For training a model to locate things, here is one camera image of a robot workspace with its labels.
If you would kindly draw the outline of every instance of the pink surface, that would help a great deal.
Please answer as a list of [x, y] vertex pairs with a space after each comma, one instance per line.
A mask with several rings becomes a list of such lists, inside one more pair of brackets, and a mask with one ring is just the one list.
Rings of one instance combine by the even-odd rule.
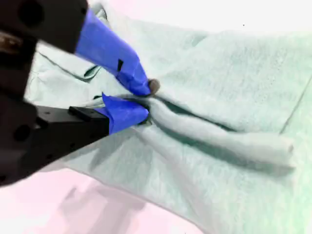
[[194, 224], [70, 169], [0, 189], [6, 234], [201, 234]]
[[222, 30], [276, 32], [312, 29], [308, 0], [102, 1], [109, 1], [116, 9], [132, 18], [210, 32]]

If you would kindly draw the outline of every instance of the blue tape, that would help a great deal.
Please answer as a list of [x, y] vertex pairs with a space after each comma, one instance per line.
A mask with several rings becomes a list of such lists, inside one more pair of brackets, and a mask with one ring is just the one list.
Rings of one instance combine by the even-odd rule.
[[148, 110], [135, 102], [106, 96], [104, 93], [102, 93], [102, 99], [105, 107], [95, 110], [109, 118], [109, 134], [137, 125], [148, 117]]
[[102, 66], [130, 92], [151, 93], [148, 79], [135, 51], [88, 10], [76, 55]]

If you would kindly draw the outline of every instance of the mint green towel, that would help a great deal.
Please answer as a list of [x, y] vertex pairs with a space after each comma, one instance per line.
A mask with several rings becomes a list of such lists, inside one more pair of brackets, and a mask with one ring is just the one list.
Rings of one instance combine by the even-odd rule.
[[[210, 34], [104, 8], [111, 28], [161, 82], [150, 103], [153, 124], [95, 142], [65, 164], [160, 203], [207, 233], [304, 233], [312, 211], [312, 34]], [[128, 93], [102, 69], [84, 83], [36, 59], [27, 91], [34, 103], [92, 106], [102, 91]], [[292, 157], [287, 141], [277, 144], [280, 132], [294, 140]]]

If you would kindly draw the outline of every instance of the light green cloth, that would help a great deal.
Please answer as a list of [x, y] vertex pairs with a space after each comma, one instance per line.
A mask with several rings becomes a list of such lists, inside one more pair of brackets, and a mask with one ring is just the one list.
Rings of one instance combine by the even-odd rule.
[[[293, 112], [312, 75], [312, 34], [208, 34], [131, 20], [108, 5], [105, 10], [148, 76], [160, 80], [158, 96], [173, 113], [245, 132], [285, 129], [295, 139], [297, 169], [289, 173], [237, 161], [222, 149], [174, 133], [174, 126], [157, 124], [109, 136], [69, 155], [66, 165], [163, 204], [208, 231], [304, 233], [312, 211], [312, 87]], [[36, 59], [27, 93], [35, 103], [66, 106], [101, 91], [127, 93], [104, 70], [86, 84], [40, 55]]]

